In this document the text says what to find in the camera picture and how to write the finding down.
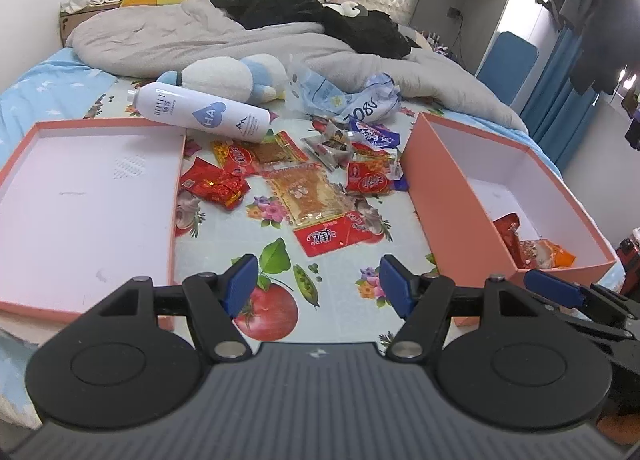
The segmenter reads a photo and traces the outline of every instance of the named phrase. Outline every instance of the gray blanket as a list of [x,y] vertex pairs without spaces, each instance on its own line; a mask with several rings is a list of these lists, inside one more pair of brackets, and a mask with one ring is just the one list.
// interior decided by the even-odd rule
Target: gray blanket
[[73,30],[66,46],[93,68],[148,78],[209,57],[267,53],[287,66],[296,55],[346,93],[362,90],[367,77],[384,72],[400,86],[402,96],[432,97],[447,109],[527,132],[520,117],[484,84],[443,56],[420,48],[403,60],[357,54],[322,32],[316,23],[245,30],[209,0],[187,0],[97,14]]

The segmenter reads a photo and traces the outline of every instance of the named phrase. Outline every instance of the blue curtain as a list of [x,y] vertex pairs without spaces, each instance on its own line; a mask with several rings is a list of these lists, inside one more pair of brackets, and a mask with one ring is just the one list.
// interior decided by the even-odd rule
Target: blue curtain
[[564,28],[521,117],[529,135],[562,171],[593,120],[597,93],[576,93],[569,74],[580,56],[582,38]]

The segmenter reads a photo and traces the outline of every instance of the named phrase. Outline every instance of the white aerosol can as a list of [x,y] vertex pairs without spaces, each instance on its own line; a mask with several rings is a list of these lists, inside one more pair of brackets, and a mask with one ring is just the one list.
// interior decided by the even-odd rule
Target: white aerosol can
[[129,91],[129,100],[146,119],[235,140],[261,142],[269,129],[266,109],[164,82]]

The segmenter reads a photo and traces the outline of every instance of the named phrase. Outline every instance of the pink box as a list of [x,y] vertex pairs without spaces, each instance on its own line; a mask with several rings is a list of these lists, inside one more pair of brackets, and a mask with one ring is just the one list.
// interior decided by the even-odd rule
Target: pink box
[[133,276],[173,284],[185,137],[145,119],[36,123],[0,169],[0,309],[69,323]]
[[546,237],[576,256],[549,273],[596,283],[615,263],[600,231],[535,152],[460,122],[421,114],[402,154],[409,194],[440,272],[481,287],[492,273],[522,286],[494,220],[516,212],[520,239]]

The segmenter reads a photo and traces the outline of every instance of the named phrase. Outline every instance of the printed pea pod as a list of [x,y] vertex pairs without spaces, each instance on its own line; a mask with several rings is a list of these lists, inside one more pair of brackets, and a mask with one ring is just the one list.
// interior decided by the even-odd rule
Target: printed pea pod
[[296,278],[296,284],[300,289],[300,293],[306,299],[306,302],[318,309],[320,306],[318,304],[318,289],[311,278],[309,278],[300,265],[293,266],[293,276]]

